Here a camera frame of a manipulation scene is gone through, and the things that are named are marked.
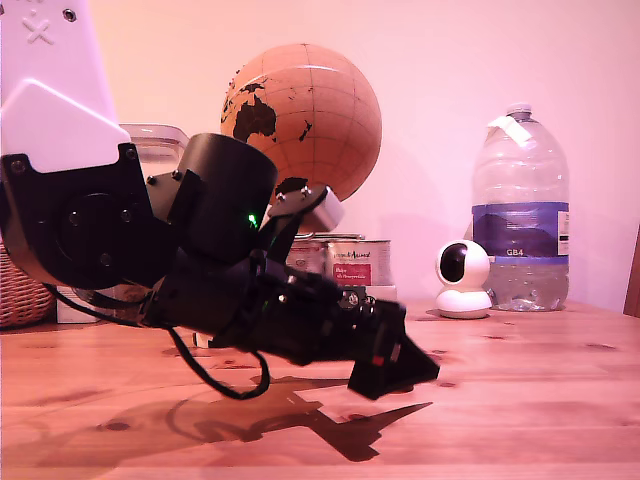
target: robotic arm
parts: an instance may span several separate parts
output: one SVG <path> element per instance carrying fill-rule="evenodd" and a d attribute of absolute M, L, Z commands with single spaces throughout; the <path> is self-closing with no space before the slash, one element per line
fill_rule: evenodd
<path fill-rule="evenodd" d="M 191 368 L 233 398 L 268 387 L 259 352 L 297 365 L 355 361 L 349 388 L 370 399 L 437 377 L 405 333 L 402 305 L 353 306 L 330 279 L 286 266 L 299 231 L 340 220 L 329 187 L 281 193 L 263 222 L 275 166 L 216 134 L 194 136 L 177 170 L 145 182 L 115 119 L 86 1 L 5 0 L 0 28 L 0 229 L 28 275 L 89 293 L 149 288 L 137 325 L 168 330 Z M 253 353 L 260 386 L 241 394 L 208 377 L 176 326 Z"/>

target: blue label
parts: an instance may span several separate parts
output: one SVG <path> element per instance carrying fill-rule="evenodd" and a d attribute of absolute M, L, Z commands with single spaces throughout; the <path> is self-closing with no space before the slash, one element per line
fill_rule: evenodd
<path fill-rule="evenodd" d="M 496 263 L 566 265 L 569 242 L 564 221 L 569 204 L 528 202 L 473 207 L 473 241 Z"/>

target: black cable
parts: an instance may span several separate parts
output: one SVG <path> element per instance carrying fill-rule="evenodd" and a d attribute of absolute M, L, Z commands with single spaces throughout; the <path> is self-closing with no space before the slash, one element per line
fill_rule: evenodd
<path fill-rule="evenodd" d="M 225 397 L 233 398 L 234 400 L 249 400 L 250 398 L 255 398 L 262 395 L 269 388 L 269 384 L 271 383 L 269 365 L 267 364 L 267 361 L 264 359 L 264 357 L 258 352 L 251 352 L 251 355 L 258 359 L 258 361 L 260 362 L 260 367 L 262 368 L 260 383 L 253 390 L 249 390 L 247 392 L 238 392 L 212 378 L 202 367 L 202 365 L 200 365 L 196 361 L 196 359 L 193 358 L 193 355 L 189 351 L 189 348 L 185 345 L 180 335 L 178 335 L 172 327 L 165 327 L 165 329 L 169 332 L 169 335 L 171 335 L 173 343 L 176 344 L 176 348 L 178 349 L 180 356 L 185 362 L 187 362 L 187 365 L 191 367 L 191 370 L 193 370 L 195 374 L 198 375 L 200 379 L 202 379 L 203 382 L 212 387 L 214 390 L 217 390 L 218 392 L 223 394 Z"/>
<path fill-rule="evenodd" d="M 127 310 L 132 308 L 139 308 L 144 302 L 148 300 L 149 294 L 145 295 L 140 300 L 135 301 L 127 301 L 127 300 L 119 300 L 117 298 L 109 297 L 107 295 L 103 295 L 100 292 L 96 292 L 95 290 L 83 290 L 81 288 L 74 288 L 73 293 L 75 293 L 80 300 L 83 300 L 94 307 L 106 308 L 112 310 Z"/>
<path fill-rule="evenodd" d="M 122 325 L 125 327 L 142 328 L 140 325 L 136 323 L 128 322 L 126 320 L 121 320 L 119 318 L 112 317 L 111 315 L 106 315 L 101 312 L 96 312 L 95 310 L 91 310 L 90 308 L 87 308 L 78 303 L 75 303 L 73 300 L 70 300 L 67 297 L 65 297 L 63 294 L 61 294 L 58 291 L 58 289 L 53 285 L 49 285 L 46 283 L 43 283 L 43 285 L 47 290 L 49 290 L 49 292 L 51 292 L 51 294 L 55 298 L 60 300 L 65 305 L 70 306 L 74 310 L 78 310 L 79 312 L 86 313 L 87 315 L 92 315 L 101 320 L 106 320 L 108 322 L 116 323 L 118 325 Z M 233 398 L 234 400 L 249 400 L 250 398 L 255 398 L 262 395 L 264 392 L 266 392 L 269 389 L 269 385 L 271 383 L 271 376 L 269 374 L 269 365 L 267 364 L 267 361 L 265 360 L 265 358 L 262 355 L 260 355 L 258 352 L 251 352 L 251 355 L 257 358 L 258 361 L 260 362 L 260 368 L 262 369 L 262 376 L 260 378 L 260 383 L 253 390 L 249 390 L 247 392 L 237 392 L 236 390 L 233 390 L 227 387 L 226 385 L 223 385 L 219 381 L 215 380 L 207 373 L 207 371 L 202 367 L 202 365 L 200 365 L 196 361 L 196 359 L 193 357 L 193 355 L 189 351 L 189 348 L 186 346 L 186 344 L 184 343 L 180 335 L 176 333 L 173 327 L 162 327 L 162 328 L 164 328 L 169 332 L 169 335 L 171 335 L 171 338 L 173 339 L 173 343 L 175 343 L 176 348 L 180 353 L 180 356 L 187 363 L 187 365 L 189 365 L 191 370 L 193 370 L 194 373 L 198 375 L 198 377 L 200 377 L 200 379 L 202 379 L 203 382 L 205 382 L 207 385 L 212 387 L 214 390 L 217 390 L 218 392 L 220 392 L 222 395 L 229 398 Z"/>
<path fill-rule="evenodd" d="M 73 308 L 74 310 L 78 310 L 79 312 L 82 313 L 86 313 L 87 315 L 91 315 L 92 317 L 96 317 L 99 318 L 100 320 L 106 320 L 107 322 L 112 322 L 112 323 L 116 323 L 118 325 L 122 325 L 124 327 L 136 327 L 136 328 L 142 328 L 140 325 L 138 325 L 137 323 L 133 323 L 133 322 L 128 322 L 126 320 L 121 320 L 119 318 L 113 317 L 111 315 L 107 315 L 105 313 L 102 312 L 96 312 L 95 310 L 92 310 L 88 307 L 85 307 L 83 305 L 80 305 L 76 302 L 74 302 L 73 300 L 68 299 L 67 297 L 65 297 L 63 294 L 61 294 L 58 289 L 56 287 L 54 287 L 53 285 L 49 285 L 47 283 L 43 283 L 44 288 L 46 288 L 47 290 L 49 290 L 49 292 L 51 293 L 51 295 L 53 295 L 55 298 L 57 298 L 58 300 L 60 300 L 62 303 L 64 303 L 65 305 L 68 305 L 69 307 Z"/>

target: wicker basket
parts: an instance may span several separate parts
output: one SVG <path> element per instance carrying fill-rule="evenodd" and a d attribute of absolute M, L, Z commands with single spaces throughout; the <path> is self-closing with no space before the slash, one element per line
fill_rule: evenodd
<path fill-rule="evenodd" d="M 0 328 L 39 322 L 55 304 L 53 295 L 40 282 L 18 270 L 0 243 Z"/>

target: plastic water bottle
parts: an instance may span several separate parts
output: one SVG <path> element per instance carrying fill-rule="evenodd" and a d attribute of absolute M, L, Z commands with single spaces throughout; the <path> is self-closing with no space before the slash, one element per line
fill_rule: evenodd
<path fill-rule="evenodd" d="M 514 104 L 489 124 L 473 176 L 473 240 L 494 308 L 556 310 L 569 291 L 569 178 L 558 142 Z"/>

